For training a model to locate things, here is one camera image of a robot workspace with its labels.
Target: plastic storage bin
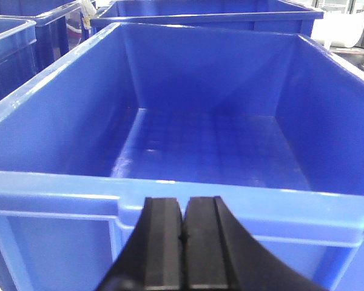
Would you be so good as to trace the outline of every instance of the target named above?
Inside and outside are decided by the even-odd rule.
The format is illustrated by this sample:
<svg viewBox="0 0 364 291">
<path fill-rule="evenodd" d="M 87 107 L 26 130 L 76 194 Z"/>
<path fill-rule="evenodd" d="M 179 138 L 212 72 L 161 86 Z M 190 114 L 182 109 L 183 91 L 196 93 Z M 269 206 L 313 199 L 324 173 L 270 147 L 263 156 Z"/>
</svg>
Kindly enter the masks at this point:
<svg viewBox="0 0 364 291">
<path fill-rule="evenodd" d="M 0 15 L 36 22 L 39 70 L 46 68 L 89 35 L 82 29 L 81 9 L 76 1 L 0 0 Z"/>
<path fill-rule="evenodd" d="M 281 0 L 122 0 L 101 8 L 96 29 L 112 22 L 182 24 L 311 35 L 323 12 Z"/>
<path fill-rule="evenodd" d="M 37 73 L 35 22 L 0 19 L 0 100 Z"/>
<path fill-rule="evenodd" d="M 300 35 L 112 24 L 0 102 L 19 291 L 93 290 L 144 197 L 205 195 L 316 283 L 364 290 L 364 73 Z"/>
</svg>

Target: crate bottom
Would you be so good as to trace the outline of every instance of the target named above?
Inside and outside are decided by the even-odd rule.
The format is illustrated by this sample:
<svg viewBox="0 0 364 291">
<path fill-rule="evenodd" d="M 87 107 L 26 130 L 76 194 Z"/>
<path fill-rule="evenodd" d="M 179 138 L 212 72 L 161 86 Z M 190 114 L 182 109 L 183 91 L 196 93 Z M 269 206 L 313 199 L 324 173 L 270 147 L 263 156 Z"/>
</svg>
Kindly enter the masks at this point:
<svg viewBox="0 0 364 291">
<path fill-rule="evenodd" d="M 274 117 L 125 115 L 98 159 L 103 176 L 310 190 Z"/>
</svg>

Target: blue plastic crate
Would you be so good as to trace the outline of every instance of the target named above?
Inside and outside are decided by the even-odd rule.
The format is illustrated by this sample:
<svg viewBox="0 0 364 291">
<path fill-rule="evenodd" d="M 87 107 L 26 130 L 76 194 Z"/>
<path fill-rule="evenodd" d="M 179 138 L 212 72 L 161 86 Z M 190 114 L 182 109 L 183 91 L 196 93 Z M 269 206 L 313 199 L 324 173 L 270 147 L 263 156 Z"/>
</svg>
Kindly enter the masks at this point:
<svg viewBox="0 0 364 291">
<path fill-rule="evenodd" d="M 144 197 L 206 195 L 316 283 L 364 290 L 364 73 L 301 35 L 112 24 L 0 102 L 18 291 L 93 290 Z"/>
<path fill-rule="evenodd" d="M 0 100 L 37 73 L 35 22 L 0 19 Z"/>
<path fill-rule="evenodd" d="M 36 22 L 36 56 L 39 70 L 89 37 L 81 9 L 69 0 L 0 0 L 0 15 Z"/>
<path fill-rule="evenodd" d="M 119 0 L 99 9 L 97 30 L 113 22 L 302 33 L 310 36 L 321 10 L 281 0 Z"/>
</svg>

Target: crate lip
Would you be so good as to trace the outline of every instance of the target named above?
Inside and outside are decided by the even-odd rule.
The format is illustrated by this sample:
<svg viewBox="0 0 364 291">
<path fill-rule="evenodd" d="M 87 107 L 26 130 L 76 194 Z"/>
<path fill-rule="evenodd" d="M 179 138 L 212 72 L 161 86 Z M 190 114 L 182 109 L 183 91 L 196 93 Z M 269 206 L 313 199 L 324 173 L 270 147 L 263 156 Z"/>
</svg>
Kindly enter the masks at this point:
<svg viewBox="0 0 364 291">
<path fill-rule="evenodd" d="M 81 8 L 80 4 L 77 1 L 73 1 L 35 16 L 0 15 L 0 18 L 32 20 L 36 22 L 36 27 L 41 27 L 79 8 Z"/>
<path fill-rule="evenodd" d="M 126 2 L 134 2 L 135 0 L 125 0 Z M 185 21 L 211 21 L 215 19 L 217 22 L 228 22 L 228 21 L 277 21 L 277 20 L 307 20 L 307 19 L 322 19 L 323 10 L 320 8 L 307 7 L 298 3 L 290 1 L 279 2 L 293 5 L 296 7 L 303 8 L 307 11 L 280 11 L 280 12 L 241 12 L 241 13 L 210 13 L 210 14 L 178 14 L 178 15 L 158 15 L 158 16 L 117 16 L 117 17 L 103 17 L 105 13 L 109 11 L 117 1 L 113 1 L 111 5 L 101 7 L 96 15 L 91 18 L 92 24 L 104 25 L 111 22 L 118 21 L 132 21 L 132 20 L 144 20 L 144 19 L 162 19 L 162 20 L 172 20 L 173 18 L 178 18 L 179 20 Z"/>
<path fill-rule="evenodd" d="M 26 20 L 26 19 L 18 19 L 18 18 L 11 18 L 11 17 L 0 17 L 3 20 L 11 20 L 11 21 L 18 21 L 20 23 L 19 26 L 13 27 L 9 30 L 6 30 L 0 33 L 0 40 L 7 38 L 8 36 L 14 35 L 18 32 L 21 32 L 29 27 L 34 27 L 36 25 L 35 21 Z"/>
</svg>

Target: stacked blue crates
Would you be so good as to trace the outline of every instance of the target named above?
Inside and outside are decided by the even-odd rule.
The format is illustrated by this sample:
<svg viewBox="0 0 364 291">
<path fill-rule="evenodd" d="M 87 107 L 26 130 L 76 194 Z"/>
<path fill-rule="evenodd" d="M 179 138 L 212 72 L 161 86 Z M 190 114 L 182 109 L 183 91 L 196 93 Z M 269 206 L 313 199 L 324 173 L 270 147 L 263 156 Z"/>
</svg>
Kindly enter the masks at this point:
<svg viewBox="0 0 364 291">
<path fill-rule="evenodd" d="M 8 290 L 93 290 L 146 196 L 215 195 L 364 290 L 364 73 L 301 35 L 111 24 L 0 102 Z"/>
<path fill-rule="evenodd" d="M 72 0 L 0 0 L 0 15 L 36 22 L 36 56 L 39 70 L 79 44 L 85 37 L 80 7 Z"/>
</svg>

